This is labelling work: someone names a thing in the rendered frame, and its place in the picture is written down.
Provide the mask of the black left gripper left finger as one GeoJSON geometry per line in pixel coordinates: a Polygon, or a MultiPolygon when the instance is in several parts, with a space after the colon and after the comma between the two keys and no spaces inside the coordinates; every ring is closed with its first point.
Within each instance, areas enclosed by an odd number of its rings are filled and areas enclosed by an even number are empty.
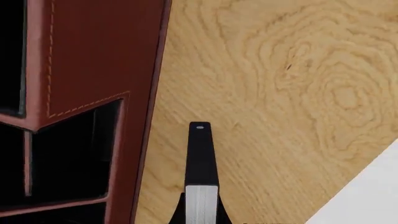
{"type": "Polygon", "coordinates": [[[185,224],[185,193],[180,194],[180,198],[174,214],[172,215],[169,224],[185,224]]]}

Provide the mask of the red-brown desk caddy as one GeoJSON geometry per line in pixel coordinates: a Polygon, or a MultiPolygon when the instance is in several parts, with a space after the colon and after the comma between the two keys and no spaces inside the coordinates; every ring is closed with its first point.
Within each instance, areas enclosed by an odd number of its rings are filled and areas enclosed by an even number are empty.
{"type": "Polygon", "coordinates": [[[133,224],[172,0],[0,0],[0,224],[133,224]]]}

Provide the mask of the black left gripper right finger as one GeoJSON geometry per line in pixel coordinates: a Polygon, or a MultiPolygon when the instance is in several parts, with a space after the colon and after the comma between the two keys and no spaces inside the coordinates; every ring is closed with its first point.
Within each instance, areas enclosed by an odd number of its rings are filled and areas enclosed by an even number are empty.
{"type": "Polygon", "coordinates": [[[232,224],[229,216],[224,208],[224,205],[221,201],[221,197],[218,196],[218,207],[217,207],[217,215],[216,215],[216,224],[232,224]]]}

